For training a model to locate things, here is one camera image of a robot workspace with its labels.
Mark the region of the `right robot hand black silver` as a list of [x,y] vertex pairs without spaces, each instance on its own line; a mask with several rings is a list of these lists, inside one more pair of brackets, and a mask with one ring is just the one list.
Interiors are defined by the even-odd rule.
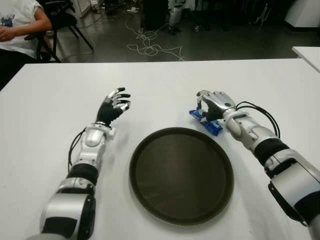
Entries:
[[202,122],[221,120],[236,110],[235,102],[223,91],[200,90],[197,94],[197,109]]

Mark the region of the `left robot hand black silver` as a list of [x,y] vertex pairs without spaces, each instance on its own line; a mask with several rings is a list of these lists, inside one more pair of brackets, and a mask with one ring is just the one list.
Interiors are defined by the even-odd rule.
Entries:
[[124,93],[125,90],[125,87],[116,88],[104,98],[97,112],[96,123],[109,126],[111,122],[130,108],[129,98],[131,95]]

